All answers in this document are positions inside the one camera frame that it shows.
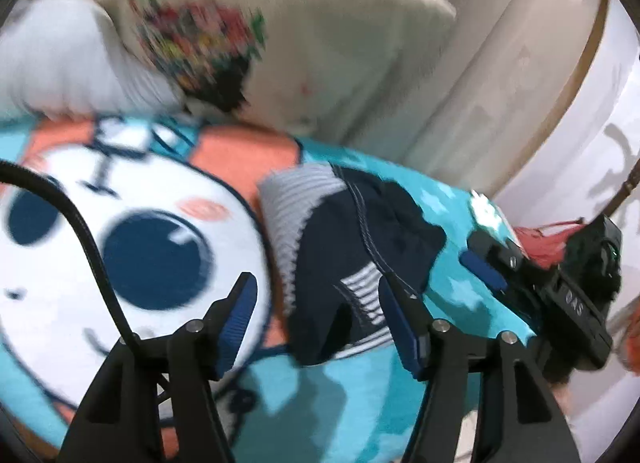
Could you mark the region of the navy striped pants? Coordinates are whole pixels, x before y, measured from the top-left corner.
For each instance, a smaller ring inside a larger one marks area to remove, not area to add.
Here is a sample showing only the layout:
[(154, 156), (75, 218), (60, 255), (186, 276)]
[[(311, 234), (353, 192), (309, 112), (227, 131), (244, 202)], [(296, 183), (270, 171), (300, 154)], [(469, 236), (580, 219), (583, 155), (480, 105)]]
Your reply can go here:
[(321, 365), (390, 342), (378, 281), (392, 272), (424, 294), (446, 233), (398, 182), (330, 163), (277, 171), (259, 185), (283, 292), (288, 349)]

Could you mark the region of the turquoise cartoon fleece blanket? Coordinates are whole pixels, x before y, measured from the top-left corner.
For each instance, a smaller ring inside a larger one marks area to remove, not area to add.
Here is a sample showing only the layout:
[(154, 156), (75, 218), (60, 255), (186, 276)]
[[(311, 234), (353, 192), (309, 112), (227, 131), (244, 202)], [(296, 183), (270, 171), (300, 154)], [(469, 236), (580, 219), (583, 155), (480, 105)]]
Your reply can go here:
[[(386, 160), (250, 127), (137, 115), (24, 115), (2, 125), (1, 155), (66, 192), (130, 327), (145, 339), (200, 317), (240, 273), (255, 275), (256, 315), (233, 370), (215, 387), (242, 462), (395, 461), (423, 396), (390, 342), (308, 368), (288, 353), (277, 271), (258, 227), (258, 184), (275, 171), (331, 163), (398, 182), (447, 237), (424, 297), (428, 310), (469, 334), (533, 335), (459, 263), (475, 227), (471, 194)], [(65, 218), (4, 186), (1, 402), (35, 449), (62, 445), (117, 336)]]

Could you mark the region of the cream floral butterfly pillow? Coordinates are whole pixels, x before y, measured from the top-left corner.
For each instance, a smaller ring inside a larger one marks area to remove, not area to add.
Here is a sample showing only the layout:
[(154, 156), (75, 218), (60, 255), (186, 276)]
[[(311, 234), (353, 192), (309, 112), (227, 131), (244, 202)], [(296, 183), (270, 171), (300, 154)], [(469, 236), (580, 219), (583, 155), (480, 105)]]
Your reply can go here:
[(403, 58), (426, 63), (448, 0), (118, 0), (119, 35), (188, 96), (256, 125), (348, 119)]

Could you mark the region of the red fabric bag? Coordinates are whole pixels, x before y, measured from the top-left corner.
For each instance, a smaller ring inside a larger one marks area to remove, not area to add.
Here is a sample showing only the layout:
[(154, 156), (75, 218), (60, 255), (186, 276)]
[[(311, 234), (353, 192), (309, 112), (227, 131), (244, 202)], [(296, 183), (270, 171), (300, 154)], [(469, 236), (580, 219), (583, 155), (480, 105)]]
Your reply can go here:
[(566, 242), (585, 227), (585, 219), (578, 218), (537, 228), (516, 227), (514, 233), (524, 254), (539, 267), (548, 269), (563, 260)]

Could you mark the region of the white pillow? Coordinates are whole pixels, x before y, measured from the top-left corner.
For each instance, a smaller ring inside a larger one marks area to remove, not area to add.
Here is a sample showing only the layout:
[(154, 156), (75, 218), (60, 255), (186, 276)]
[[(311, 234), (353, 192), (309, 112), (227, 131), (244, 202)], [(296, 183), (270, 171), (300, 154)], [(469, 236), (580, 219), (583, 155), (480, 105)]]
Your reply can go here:
[(1, 27), (1, 118), (179, 110), (183, 93), (122, 44), (93, 0), (19, 0)]

